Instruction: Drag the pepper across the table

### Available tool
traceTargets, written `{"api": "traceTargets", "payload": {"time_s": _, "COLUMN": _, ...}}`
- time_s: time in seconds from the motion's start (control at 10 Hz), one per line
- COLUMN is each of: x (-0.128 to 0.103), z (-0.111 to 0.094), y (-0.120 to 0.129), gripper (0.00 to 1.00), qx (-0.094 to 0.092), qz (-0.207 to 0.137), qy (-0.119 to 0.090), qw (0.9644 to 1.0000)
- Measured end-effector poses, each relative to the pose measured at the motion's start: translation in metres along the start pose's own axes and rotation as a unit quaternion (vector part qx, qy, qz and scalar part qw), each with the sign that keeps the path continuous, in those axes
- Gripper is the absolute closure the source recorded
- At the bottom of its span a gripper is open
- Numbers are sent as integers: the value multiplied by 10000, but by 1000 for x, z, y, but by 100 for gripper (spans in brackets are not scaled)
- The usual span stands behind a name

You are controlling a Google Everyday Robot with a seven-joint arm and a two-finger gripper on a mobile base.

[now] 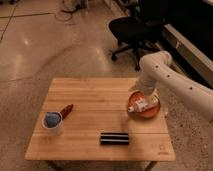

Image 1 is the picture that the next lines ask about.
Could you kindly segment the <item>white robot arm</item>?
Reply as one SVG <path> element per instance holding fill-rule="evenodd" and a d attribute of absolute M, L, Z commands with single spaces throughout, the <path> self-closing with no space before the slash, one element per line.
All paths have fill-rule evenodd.
<path fill-rule="evenodd" d="M 160 82 L 208 122 L 213 121 L 213 90 L 175 72 L 170 68 L 171 64 L 172 56 L 167 51 L 144 55 L 139 62 L 138 90 L 144 95 L 151 95 L 156 83 Z"/>

